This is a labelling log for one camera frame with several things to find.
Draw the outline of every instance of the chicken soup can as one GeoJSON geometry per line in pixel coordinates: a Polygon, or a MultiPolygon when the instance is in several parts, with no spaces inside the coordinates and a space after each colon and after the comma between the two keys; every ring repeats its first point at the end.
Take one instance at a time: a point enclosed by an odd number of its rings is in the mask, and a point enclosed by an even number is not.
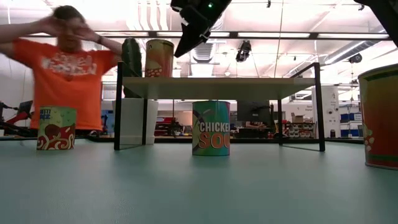
{"type": "Polygon", "coordinates": [[[172,77],[174,44],[153,39],[146,44],[145,77],[172,77]]]}
{"type": "Polygon", "coordinates": [[[75,145],[76,110],[41,106],[37,150],[66,150],[75,145]]]}
{"type": "Polygon", "coordinates": [[[192,104],[192,154],[229,155],[229,102],[198,101],[192,104]]]}
{"type": "Polygon", "coordinates": [[[398,65],[358,77],[366,165],[398,170],[398,65]]]}

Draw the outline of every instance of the camera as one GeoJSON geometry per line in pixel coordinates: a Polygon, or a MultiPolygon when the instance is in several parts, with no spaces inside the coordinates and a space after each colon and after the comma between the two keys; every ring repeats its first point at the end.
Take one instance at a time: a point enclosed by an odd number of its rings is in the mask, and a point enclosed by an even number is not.
{"type": "Polygon", "coordinates": [[[170,7],[184,20],[182,36],[174,56],[181,57],[210,36],[210,30],[231,0],[172,0],[170,7]]]}
{"type": "Polygon", "coordinates": [[[244,62],[248,59],[251,52],[251,44],[250,41],[244,40],[242,41],[241,46],[238,49],[238,53],[236,54],[236,62],[244,62]]]}

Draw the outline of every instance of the orange t-shirt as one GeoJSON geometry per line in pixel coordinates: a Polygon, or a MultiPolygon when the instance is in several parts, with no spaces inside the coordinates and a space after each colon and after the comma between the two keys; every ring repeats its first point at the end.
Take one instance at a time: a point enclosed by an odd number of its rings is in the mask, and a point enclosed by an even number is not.
{"type": "Polygon", "coordinates": [[[25,39],[13,43],[14,59],[33,70],[34,109],[31,128],[39,127],[41,106],[77,110],[76,129],[101,130],[101,77],[113,64],[109,50],[62,52],[58,47],[25,39]]]}

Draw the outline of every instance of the black table leg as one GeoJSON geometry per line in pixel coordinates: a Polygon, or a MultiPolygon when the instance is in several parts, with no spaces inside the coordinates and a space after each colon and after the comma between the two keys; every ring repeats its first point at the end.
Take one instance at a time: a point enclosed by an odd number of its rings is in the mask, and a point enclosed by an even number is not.
{"type": "Polygon", "coordinates": [[[319,63],[314,63],[314,70],[315,70],[315,97],[317,99],[319,151],[325,152],[325,149],[326,149],[325,148],[325,129],[323,127],[321,71],[320,71],[319,63]]]}
{"type": "Polygon", "coordinates": [[[118,79],[116,82],[116,106],[114,115],[114,150],[120,150],[121,113],[122,113],[122,86],[123,62],[118,62],[118,79]]]}
{"type": "Polygon", "coordinates": [[[283,130],[282,130],[282,100],[278,100],[278,143],[283,145],[283,130]]]}
{"type": "Polygon", "coordinates": [[[142,145],[147,144],[147,116],[148,116],[148,99],[144,99],[144,109],[142,115],[142,145]]]}

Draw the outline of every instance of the man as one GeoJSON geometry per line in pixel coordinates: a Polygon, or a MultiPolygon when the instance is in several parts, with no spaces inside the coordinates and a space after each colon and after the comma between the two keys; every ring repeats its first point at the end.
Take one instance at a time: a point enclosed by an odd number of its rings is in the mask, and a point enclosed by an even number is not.
{"type": "Polygon", "coordinates": [[[117,65],[122,53],[119,42],[96,34],[72,6],[60,6],[36,22],[0,25],[0,34],[0,53],[33,70],[31,128],[39,127],[40,106],[66,106],[77,110],[76,130],[102,130],[101,76],[117,65]],[[57,45],[20,38],[36,33],[56,36],[57,45]],[[110,50],[84,51],[82,40],[110,50]]]}

